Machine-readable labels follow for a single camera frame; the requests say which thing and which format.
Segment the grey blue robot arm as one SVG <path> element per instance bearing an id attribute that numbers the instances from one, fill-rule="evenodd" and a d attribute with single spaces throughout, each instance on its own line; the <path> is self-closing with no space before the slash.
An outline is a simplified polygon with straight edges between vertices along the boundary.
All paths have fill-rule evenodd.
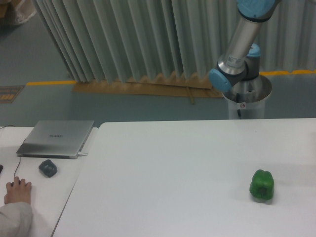
<path id="1" fill-rule="evenodd" d="M 251 47 L 261 28 L 268 21 L 278 0 L 238 0 L 237 8 L 241 18 L 230 39 L 228 48 L 220 56 L 215 69 L 210 70 L 212 85 L 227 92 L 242 80 L 252 80 L 259 75 L 260 48 Z"/>

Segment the white sleeved forearm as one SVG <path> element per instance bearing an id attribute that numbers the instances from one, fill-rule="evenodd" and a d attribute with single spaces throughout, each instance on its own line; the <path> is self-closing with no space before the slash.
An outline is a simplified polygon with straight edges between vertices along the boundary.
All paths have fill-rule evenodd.
<path id="1" fill-rule="evenodd" d="M 25 202 L 9 203 L 0 208 L 0 236 L 26 237 L 32 223 L 32 207 Z"/>

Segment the person's hand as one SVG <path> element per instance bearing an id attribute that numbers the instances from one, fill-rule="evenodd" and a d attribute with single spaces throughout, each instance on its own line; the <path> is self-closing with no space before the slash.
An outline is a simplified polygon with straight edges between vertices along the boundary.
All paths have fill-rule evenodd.
<path id="1" fill-rule="evenodd" d="M 14 177 L 13 182 L 13 187 L 10 182 L 6 184 L 7 193 L 4 196 L 4 204 L 24 202 L 31 205 L 32 183 L 26 182 L 24 178 L 20 179 L 18 176 Z"/>

